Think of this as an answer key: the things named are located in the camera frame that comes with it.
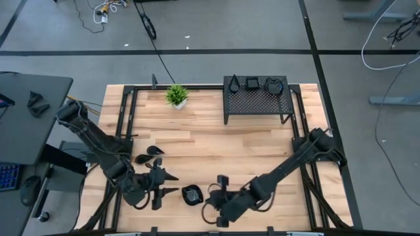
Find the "green plant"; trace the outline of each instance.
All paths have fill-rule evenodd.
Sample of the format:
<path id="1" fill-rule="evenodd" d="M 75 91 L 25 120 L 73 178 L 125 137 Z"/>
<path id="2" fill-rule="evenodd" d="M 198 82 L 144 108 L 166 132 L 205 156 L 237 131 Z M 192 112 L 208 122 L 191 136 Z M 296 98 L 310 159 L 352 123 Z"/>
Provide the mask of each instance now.
<path id="1" fill-rule="evenodd" d="M 189 91 L 181 85 L 171 85 L 166 91 L 165 99 L 169 104 L 179 105 L 187 99 Z"/>

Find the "white pot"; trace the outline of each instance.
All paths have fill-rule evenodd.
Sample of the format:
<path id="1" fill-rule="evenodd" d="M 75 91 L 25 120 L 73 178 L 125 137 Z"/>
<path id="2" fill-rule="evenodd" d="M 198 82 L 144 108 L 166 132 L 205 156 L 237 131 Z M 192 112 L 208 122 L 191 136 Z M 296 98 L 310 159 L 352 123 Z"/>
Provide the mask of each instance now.
<path id="1" fill-rule="evenodd" d="M 177 106 L 173 105 L 173 107 L 176 108 L 176 109 L 181 109 L 185 106 L 185 104 L 186 104 L 186 99 L 184 101 L 182 101 L 180 104 L 178 104 Z"/>

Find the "black desk stand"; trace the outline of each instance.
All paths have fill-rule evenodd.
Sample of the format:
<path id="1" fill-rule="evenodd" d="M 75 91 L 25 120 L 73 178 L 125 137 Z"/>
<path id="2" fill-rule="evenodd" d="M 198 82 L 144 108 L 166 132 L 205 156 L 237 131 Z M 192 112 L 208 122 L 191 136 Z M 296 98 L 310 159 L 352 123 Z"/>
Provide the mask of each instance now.
<path id="1" fill-rule="evenodd" d="M 39 192 L 38 199 L 33 206 L 31 218 L 38 218 L 41 222 L 46 222 L 49 219 L 48 212 L 43 212 L 45 201 L 47 200 L 49 190 L 47 189 L 49 180 L 54 172 L 54 166 L 63 167 L 72 172 L 78 173 L 82 176 L 86 174 L 87 167 L 86 162 L 78 159 L 70 154 L 61 151 L 58 148 L 52 147 L 48 144 L 45 145 L 44 150 L 41 154 L 40 161 L 47 162 L 47 168 L 43 175 L 45 175 L 44 181 Z"/>
<path id="2" fill-rule="evenodd" d="M 246 79 L 256 77 L 260 89 L 246 90 Z M 282 95 L 273 95 L 265 91 L 267 78 L 279 79 L 283 83 Z M 228 124 L 229 115 L 280 115 L 284 124 L 293 115 L 291 95 L 287 85 L 286 76 L 237 76 L 240 89 L 233 93 L 229 90 L 232 76 L 225 76 L 223 80 L 223 114 L 224 124 Z"/>

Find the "black desk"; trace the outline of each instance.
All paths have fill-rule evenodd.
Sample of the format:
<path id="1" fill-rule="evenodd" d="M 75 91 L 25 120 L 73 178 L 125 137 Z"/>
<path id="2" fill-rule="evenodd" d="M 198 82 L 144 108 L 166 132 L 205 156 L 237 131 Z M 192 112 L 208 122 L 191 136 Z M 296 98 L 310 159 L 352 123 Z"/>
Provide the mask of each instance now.
<path id="1" fill-rule="evenodd" d="M 45 151 L 55 114 L 66 99 L 73 79 L 15 73 L 0 74 L 0 93 L 16 102 L 0 120 L 0 162 L 25 164 L 20 183 L 35 174 L 34 163 Z M 50 108 L 36 119 L 26 108 L 30 91 L 40 93 Z M 45 178 L 47 163 L 39 163 L 37 175 Z M 21 235 L 32 207 L 20 202 L 20 190 L 0 192 L 0 234 Z"/>
<path id="2" fill-rule="evenodd" d="M 0 93 L 16 102 L 0 120 L 0 161 L 24 165 L 37 162 L 72 83 L 68 77 L 0 74 Z M 38 119 L 26 107 L 30 91 L 44 97 L 36 106 L 50 104 Z"/>

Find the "computer keyboard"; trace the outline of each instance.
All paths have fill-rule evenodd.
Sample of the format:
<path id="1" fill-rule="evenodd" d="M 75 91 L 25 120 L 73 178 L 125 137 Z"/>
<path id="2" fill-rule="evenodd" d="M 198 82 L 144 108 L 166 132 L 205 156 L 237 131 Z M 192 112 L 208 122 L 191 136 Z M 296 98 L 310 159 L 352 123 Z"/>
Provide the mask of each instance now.
<path id="1" fill-rule="evenodd" d="M 14 190 L 18 187 L 20 165 L 0 163 L 0 191 Z"/>

